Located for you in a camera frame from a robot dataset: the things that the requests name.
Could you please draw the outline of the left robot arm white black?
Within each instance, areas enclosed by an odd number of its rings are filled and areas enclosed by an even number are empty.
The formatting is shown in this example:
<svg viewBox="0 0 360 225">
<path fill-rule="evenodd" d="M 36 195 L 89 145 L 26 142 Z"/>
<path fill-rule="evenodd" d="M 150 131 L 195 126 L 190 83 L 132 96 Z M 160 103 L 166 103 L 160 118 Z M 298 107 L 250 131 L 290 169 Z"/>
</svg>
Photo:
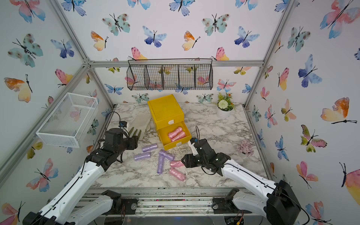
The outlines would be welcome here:
<svg viewBox="0 0 360 225">
<path fill-rule="evenodd" d="M 122 195 L 106 190 L 98 199 L 78 211 L 73 211 L 91 185 L 122 156 L 126 150 L 138 147 L 138 136 L 114 134 L 102 139 L 101 148 L 85 158 L 80 171 L 67 186 L 39 212 L 29 212 L 24 225 L 87 225 L 102 214 L 126 215 Z"/>
</svg>

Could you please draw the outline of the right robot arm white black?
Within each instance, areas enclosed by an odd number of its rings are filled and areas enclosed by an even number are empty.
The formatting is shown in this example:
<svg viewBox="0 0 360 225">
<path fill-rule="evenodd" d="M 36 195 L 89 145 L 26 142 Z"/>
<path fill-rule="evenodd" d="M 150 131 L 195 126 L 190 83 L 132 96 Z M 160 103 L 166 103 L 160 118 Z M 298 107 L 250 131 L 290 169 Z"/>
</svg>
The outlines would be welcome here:
<svg viewBox="0 0 360 225">
<path fill-rule="evenodd" d="M 192 153 L 181 160 L 186 168 L 201 167 L 210 175 L 231 179 L 250 191 L 246 194 L 233 188 L 226 197 L 213 200 L 215 214 L 246 211 L 265 217 L 272 225 L 295 224 L 302 208 L 287 182 L 271 181 L 245 169 L 230 156 L 216 153 L 206 139 L 191 138 L 188 145 Z"/>
</svg>

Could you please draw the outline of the yellow three-drawer box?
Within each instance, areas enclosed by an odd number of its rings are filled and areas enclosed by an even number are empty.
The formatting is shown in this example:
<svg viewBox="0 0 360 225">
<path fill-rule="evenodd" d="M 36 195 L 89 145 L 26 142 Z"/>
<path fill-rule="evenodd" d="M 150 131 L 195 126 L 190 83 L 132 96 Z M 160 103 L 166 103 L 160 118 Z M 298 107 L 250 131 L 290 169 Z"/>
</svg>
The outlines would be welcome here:
<svg viewBox="0 0 360 225">
<path fill-rule="evenodd" d="M 164 150 L 185 144 L 192 138 L 185 124 L 185 114 L 173 94 L 150 100 L 148 106 Z M 172 142 L 168 134 L 178 127 L 182 127 L 187 136 Z"/>
</svg>

